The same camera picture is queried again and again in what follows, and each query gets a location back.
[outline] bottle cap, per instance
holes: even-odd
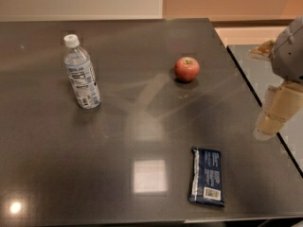
[[[76,34],[69,34],[64,37],[64,42],[68,48],[76,48],[80,45],[78,36]]]

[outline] glossy table surface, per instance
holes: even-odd
[[[77,105],[62,38],[102,103]],[[302,217],[303,180],[207,19],[0,23],[0,226]],[[194,57],[201,73],[175,79]],[[188,202],[192,146],[222,153],[225,207]],[[14,202],[19,213],[11,213]]]
[[[243,72],[243,76],[247,78],[248,85],[251,86],[257,100],[262,104],[268,86],[278,87],[284,80],[273,73],[269,61],[252,60],[248,57],[249,51],[256,46],[256,44],[238,44],[229,45],[227,49],[234,57],[239,69]],[[285,149],[289,151],[288,153],[294,160],[294,164],[301,176],[303,176],[302,119],[303,110],[291,118],[279,132],[279,137],[281,137],[282,143],[285,144]]]

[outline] bottle label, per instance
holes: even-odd
[[[96,107],[100,95],[92,63],[88,61],[77,67],[67,65],[67,73],[80,106],[84,109]]]

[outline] white wall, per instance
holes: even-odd
[[[0,21],[162,18],[163,0],[0,0]]]

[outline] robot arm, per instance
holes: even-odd
[[[268,50],[268,46],[268,43],[263,44],[258,54],[264,48],[270,51],[265,56],[270,60],[273,72],[284,82],[277,88],[270,86],[265,94],[254,132],[259,140],[275,136],[303,108],[303,16],[296,18],[270,44],[271,50]]]

